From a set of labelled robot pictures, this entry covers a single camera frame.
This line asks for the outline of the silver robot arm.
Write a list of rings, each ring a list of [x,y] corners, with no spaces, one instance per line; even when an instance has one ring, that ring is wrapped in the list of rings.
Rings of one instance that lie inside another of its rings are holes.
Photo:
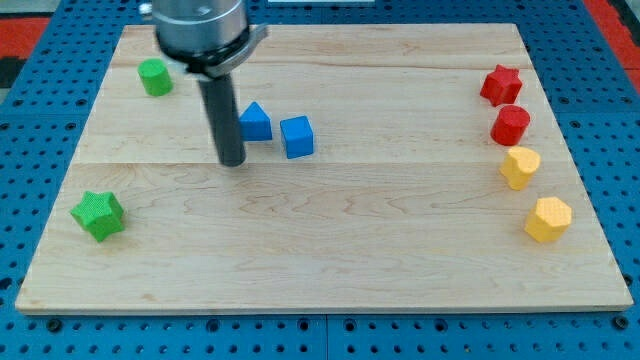
[[[269,35],[249,23],[244,0],[152,0],[151,19],[161,52],[209,78],[230,74]]]

